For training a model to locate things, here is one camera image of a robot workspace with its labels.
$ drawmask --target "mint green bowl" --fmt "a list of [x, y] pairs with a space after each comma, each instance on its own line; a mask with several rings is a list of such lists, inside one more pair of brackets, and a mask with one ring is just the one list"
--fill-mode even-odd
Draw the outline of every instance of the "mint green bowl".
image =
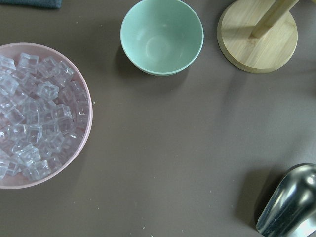
[[203, 37], [198, 15], [180, 0], [142, 0], [129, 10], [120, 30], [130, 61], [157, 76], [188, 67], [200, 53]]

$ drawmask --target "table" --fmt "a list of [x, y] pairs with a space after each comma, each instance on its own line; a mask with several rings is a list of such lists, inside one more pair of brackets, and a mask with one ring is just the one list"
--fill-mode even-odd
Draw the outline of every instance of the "table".
[[0, 45], [61, 52], [95, 102], [88, 142], [66, 169], [31, 188], [0, 190], [1, 236], [259, 237], [255, 221], [280, 177], [315, 162], [311, 1], [291, 10], [299, 40], [290, 61], [251, 74], [217, 43], [218, 20], [233, 0], [186, 0], [203, 24], [203, 49], [168, 77], [140, 71], [122, 50], [120, 25], [137, 2], [0, 5]]

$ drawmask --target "round wooden base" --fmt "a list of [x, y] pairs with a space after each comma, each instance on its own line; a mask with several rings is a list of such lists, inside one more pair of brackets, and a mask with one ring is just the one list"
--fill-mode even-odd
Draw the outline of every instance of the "round wooden base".
[[222, 14], [217, 40], [225, 57], [251, 73], [268, 73], [282, 67], [293, 55], [297, 27], [287, 12], [261, 38], [251, 35], [254, 26], [275, 0], [237, 0]]

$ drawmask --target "blue cloth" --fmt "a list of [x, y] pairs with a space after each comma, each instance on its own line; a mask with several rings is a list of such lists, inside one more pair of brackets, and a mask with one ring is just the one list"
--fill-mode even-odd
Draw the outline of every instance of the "blue cloth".
[[45, 8], [60, 8], [62, 0], [0, 0], [4, 4], [30, 5]]

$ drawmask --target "bowl rim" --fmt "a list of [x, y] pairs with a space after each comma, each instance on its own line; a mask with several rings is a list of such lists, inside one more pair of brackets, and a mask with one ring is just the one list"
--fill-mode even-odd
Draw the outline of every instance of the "bowl rim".
[[124, 24], [126, 23], [127, 21], [127, 17], [129, 14], [131, 14], [131, 12], [137, 8], [137, 6], [143, 4], [144, 2], [147, 2], [147, 1], [156, 1], [156, 0], [141, 0], [140, 2], [136, 3], [128, 12], [127, 14], [125, 15], [123, 21], [122, 21], [122, 24], [121, 24], [121, 28], [120, 28], [120, 41], [121, 41], [121, 45], [122, 45], [122, 48], [123, 48], [123, 51], [125, 52], [126, 56], [128, 57], [128, 59], [136, 66], [138, 67], [140, 70], [146, 72], [146, 73], [149, 73], [151, 75], [155, 75], [155, 76], [169, 76], [169, 75], [172, 75], [172, 74], [175, 74], [175, 73], [178, 73], [182, 70], [184, 70], [185, 68], [187, 68], [188, 66], [190, 66], [195, 60], [196, 58], [198, 57], [198, 55], [200, 54], [201, 50], [202, 50], [202, 47], [203, 47], [203, 42], [204, 42], [204, 30], [203, 30], [203, 25], [202, 25], [202, 22], [199, 18], [199, 16], [197, 15], [197, 13], [188, 5], [186, 4], [185, 2], [181, 1], [181, 0], [173, 0], [173, 1], [177, 1], [177, 2], [180, 2], [182, 3], [184, 6], [186, 6], [193, 14], [194, 16], [196, 17], [197, 21], [198, 21], [198, 24], [199, 24], [199, 27], [201, 29], [201, 42], [200, 42], [200, 46], [199, 46], [199, 49], [197, 51], [197, 53], [195, 54], [195, 56], [192, 58], [192, 60], [187, 63], [185, 66], [177, 69], [177, 70], [174, 70], [174, 71], [168, 71], [168, 72], [157, 72], [157, 71], [152, 71], [152, 70], [148, 70], [142, 66], [140, 66], [139, 64], [135, 63], [134, 60], [130, 57], [130, 55], [128, 55], [127, 53], [127, 49], [125, 48], [124, 46], [124, 43], [123, 43], [123, 40], [122, 40], [122, 35], [123, 35], [123, 26]]
[[78, 74], [79, 78], [81, 79], [81, 82], [84, 86], [85, 91], [87, 92], [87, 97], [88, 97], [88, 103], [89, 103], [89, 117], [88, 117], [88, 123], [87, 123], [87, 127], [85, 130], [85, 133], [83, 135], [82, 141], [79, 144], [77, 150], [75, 151], [75, 153], [72, 155], [72, 157], [65, 163], [63, 164], [63, 166], [56, 170], [55, 172], [51, 173], [50, 175], [46, 176], [45, 178], [41, 179], [41, 180], [37, 180], [28, 184], [23, 184], [23, 185], [17, 185], [17, 186], [6, 186], [6, 185], [0, 185], [0, 189], [23, 189], [23, 188], [29, 188], [32, 186], [35, 186], [37, 184], [43, 183], [51, 178], [53, 178], [54, 176], [56, 176], [57, 174], [59, 174], [62, 170], [64, 170], [77, 156], [78, 154], [82, 151], [83, 147], [85, 146], [88, 137], [90, 135], [91, 132], [91, 128], [92, 128], [92, 119], [93, 119], [93, 109], [92, 109], [92, 101], [91, 101], [91, 96], [90, 96], [90, 92], [89, 92], [89, 88], [87, 86], [86, 81], [84, 80], [83, 75], [81, 74], [81, 72], [79, 71], [79, 69], [75, 66], [75, 64], [65, 55], [63, 55], [62, 53], [58, 52], [55, 49], [52, 49], [50, 47], [41, 45], [41, 44], [37, 44], [37, 43], [27, 43], [27, 42], [18, 42], [18, 43], [9, 43], [9, 44], [4, 44], [0, 46], [0, 50], [3, 48], [7, 48], [7, 47], [14, 47], [14, 46], [32, 46], [32, 47], [39, 47], [42, 49], [45, 49], [47, 51], [50, 51], [52, 53], [57, 54], [58, 56], [62, 57], [71, 67], [72, 69], [74, 69], [74, 71]]

